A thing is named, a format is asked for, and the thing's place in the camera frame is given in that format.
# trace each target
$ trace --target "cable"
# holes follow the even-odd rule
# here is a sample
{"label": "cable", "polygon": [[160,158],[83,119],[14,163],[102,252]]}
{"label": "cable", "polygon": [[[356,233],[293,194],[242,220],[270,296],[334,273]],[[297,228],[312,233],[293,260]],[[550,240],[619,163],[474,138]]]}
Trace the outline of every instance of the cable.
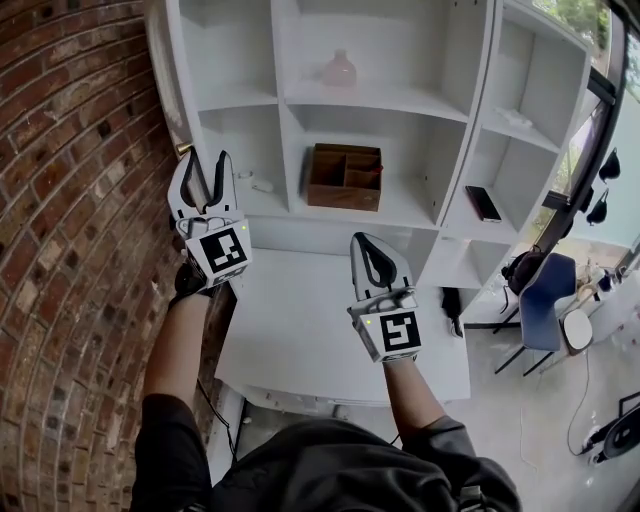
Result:
{"label": "cable", "polygon": [[231,459],[233,461],[233,464],[235,464],[236,462],[238,462],[238,458],[236,456],[236,447],[233,444],[233,439],[231,438],[231,426],[229,425],[229,422],[225,420],[218,411],[216,411],[216,408],[211,403],[211,399],[209,398],[209,395],[207,395],[207,392],[204,390],[204,386],[202,385],[200,378],[198,378],[198,389],[200,390],[200,392],[202,393],[202,396],[204,396],[205,400],[209,404],[209,407],[211,407],[213,414],[215,414],[216,418],[218,418],[220,423],[222,423],[222,425],[227,429],[227,439],[229,440],[229,450],[231,450]]}
{"label": "cable", "polygon": [[573,421],[576,419],[576,416],[578,415],[578,411],[582,407],[582,404],[584,403],[585,398],[587,398],[587,392],[589,391],[589,379],[591,377],[591,372],[589,371],[589,350],[585,350],[585,357],[587,358],[587,384],[584,387],[584,395],[582,395],[582,400],[580,400],[580,403],[578,404],[578,408],[576,409],[576,412],[573,413],[573,418],[571,418],[571,421],[569,422],[569,428],[567,429],[567,448],[569,448],[571,455],[574,455],[575,457],[582,454],[580,452],[576,453],[571,449],[571,443],[569,442],[569,437],[571,434],[571,427],[573,426]]}

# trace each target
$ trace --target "black glove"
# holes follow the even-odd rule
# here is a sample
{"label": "black glove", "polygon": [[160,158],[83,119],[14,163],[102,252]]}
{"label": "black glove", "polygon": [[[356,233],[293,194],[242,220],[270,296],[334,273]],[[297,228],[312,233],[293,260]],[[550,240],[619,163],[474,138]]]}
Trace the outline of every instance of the black glove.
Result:
{"label": "black glove", "polygon": [[213,297],[216,287],[205,288],[206,284],[206,278],[199,269],[196,269],[189,261],[183,263],[178,269],[174,281],[176,296],[169,302],[168,309],[171,309],[185,297],[196,293],[209,298]]}

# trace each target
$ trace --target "black sleeve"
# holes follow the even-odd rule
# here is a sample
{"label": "black sleeve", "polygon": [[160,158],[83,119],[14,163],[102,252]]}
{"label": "black sleeve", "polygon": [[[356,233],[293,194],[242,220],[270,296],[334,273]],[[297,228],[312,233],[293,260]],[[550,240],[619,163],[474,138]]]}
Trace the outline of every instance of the black sleeve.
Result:
{"label": "black sleeve", "polygon": [[477,457],[467,429],[448,416],[423,428],[402,449],[432,462],[459,492],[479,485],[487,505],[499,512],[522,510],[516,486],[504,469],[491,459]]}
{"label": "black sleeve", "polygon": [[149,395],[136,439],[131,511],[177,512],[207,503],[211,477],[191,409],[179,398]]}

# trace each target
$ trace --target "person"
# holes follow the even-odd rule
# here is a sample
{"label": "person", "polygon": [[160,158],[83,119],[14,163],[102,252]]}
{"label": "person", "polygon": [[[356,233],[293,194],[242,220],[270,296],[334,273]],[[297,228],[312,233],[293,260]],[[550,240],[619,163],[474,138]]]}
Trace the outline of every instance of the person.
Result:
{"label": "person", "polygon": [[476,456],[411,358],[380,368],[402,450],[346,421],[311,419],[280,431],[212,488],[191,411],[207,295],[172,301],[149,358],[132,512],[521,510],[509,476]]}

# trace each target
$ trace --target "blue chair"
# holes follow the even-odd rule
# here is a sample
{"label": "blue chair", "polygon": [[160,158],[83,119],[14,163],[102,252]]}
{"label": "blue chair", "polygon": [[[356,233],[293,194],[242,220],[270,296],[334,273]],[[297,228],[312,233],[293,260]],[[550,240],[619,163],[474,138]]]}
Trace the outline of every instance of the blue chair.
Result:
{"label": "blue chair", "polygon": [[526,349],[548,352],[529,368],[529,375],[549,359],[562,346],[562,331],[556,317],[555,304],[558,299],[576,293],[576,263],[562,254],[551,253],[531,278],[519,297],[522,347],[506,363],[498,368],[498,374],[509,366]]}

